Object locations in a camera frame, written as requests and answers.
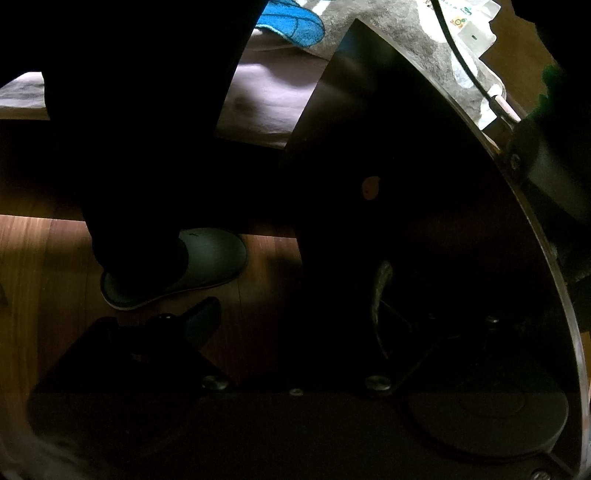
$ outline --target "gray fabric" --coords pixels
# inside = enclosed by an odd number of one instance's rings
[[[464,81],[461,83],[465,83],[467,76],[464,72],[458,72],[459,63],[456,59],[452,59],[453,52],[449,45],[433,40],[423,31],[417,0],[333,0],[322,12],[320,18],[324,22],[326,35],[321,42],[308,48],[307,51],[329,60],[353,20],[359,18],[406,49],[411,58],[429,72],[478,125],[483,96],[474,85],[465,88],[458,83],[458,78],[462,77]],[[506,96],[505,87],[499,78],[463,46],[461,41],[456,41],[478,68],[477,78],[486,90],[497,84],[503,97]],[[454,64],[456,64],[456,74],[454,74]]]

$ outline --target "metal plate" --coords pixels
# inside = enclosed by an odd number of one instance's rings
[[[465,322],[495,314],[522,332],[567,394],[554,453],[578,471],[589,406],[566,287],[525,197],[450,96],[356,20],[286,152],[304,268],[330,299],[319,330],[343,370],[368,355],[356,346],[371,324],[375,271],[388,260],[398,278],[421,285],[422,309]],[[370,177],[379,178],[377,192]]]

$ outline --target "cable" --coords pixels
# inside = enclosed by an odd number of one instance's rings
[[[464,60],[464,57],[462,57],[462,54],[460,53],[460,50],[458,49],[456,42],[454,41],[452,34],[449,31],[449,26],[447,25],[445,17],[443,16],[443,11],[441,10],[441,4],[439,3],[439,0],[431,0],[431,4],[433,6],[433,10],[435,10],[435,15],[437,17],[437,21],[439,22],[439,26],[441,27],[441,30],[443,30],[443,35],[445,36],[447,43],[452,49],[453,54],[456,56],[457,61],[460,62],[460,65],[462,65],[462,68],[466,72],[466,75],[470,77],[470,80],[474,83],[474,85],[476,85],[476,88],[478,88],[481,94],[484,95],[486,100],[490,102],[492,100],[491,96],[481,85],[476,76],[472,73],[470,67],[468,67],[466,61]]]
[[[431,5],[433,6],[433,10],[435,11],[435,16],[437,17],[439,26],[443,31],[443,35],[445,36],[445,39],[448,45],[450,46],[453,54],[456,56],[457,61],[460,62],[460,65],[462,65],[464,72],[466,72],[466,75],[468,75],[472,83],[476,86],[480,93],[483,94],[484,98],[486,98],[486,100],[488,101],[488,106],[491,108],[491,110],[503,121],[505,121],[505,123],[511,129],[513,129],[514,126],[517,123],[519,123],[520,118],[517,116],[517,114],[513,111],[513,109],[509,106],[509,104],[501,95],[496,95],[494,98],[491,98],[486,89],[482,86],[482,84],[478,81],[476,76],[472,73],[470,67],[468,66],[468,64],[464,60],[464,57],[460,53],[460,50],[458,49],[455,40],[452,37],[452,33],[449,31],[449,25],[447,25],[445,17],[443,16],[443,10],[441,10],[441,4],[439,3],[439,1],[440,0],[431,0]]]

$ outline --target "black cable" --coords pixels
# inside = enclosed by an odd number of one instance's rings
[[[462,68],[466,72],[466,75],[470,77],[470,80],[472,81],[472,83],[474,83],[474,85],[476,85],[476,88],[478,88],[481,94],[483,94],[484,97],[490,102],[492,100],[491,96],[481,85],[476,76],[472,73],[470,67],[468,67],[466,61],[464,60],[464,57],[462,57],[462,54],[458,50],[456,42],[452,37],[452,33],[449,31],[449,26],[447,25],[445,17],[443,16],[443,11],[441,10],[441,4],[439,3],[439,0],[431,0],[431,4],[433,6],[433,10],[435,10],[435,15],[437,17],[437,21],[439,22],[439,26],[441,27],[441,30],[443,30],[443,35],[445,36],[447,43],[452,49],[453,54],[456,56],[457,61],[460,62],[460,65],[462,65]]]

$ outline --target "slipper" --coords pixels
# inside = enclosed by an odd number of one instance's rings
[[[246,267],[246,245],[234,233],[218,228],[193,228],[181,231],[179,237],[189,252],[189,264],[181,279],[159,292],[130,296],[118,288],[110,274],[103,272],[100,292],[105,301],[116,310],[135,310],[173,293],[222,285]]]

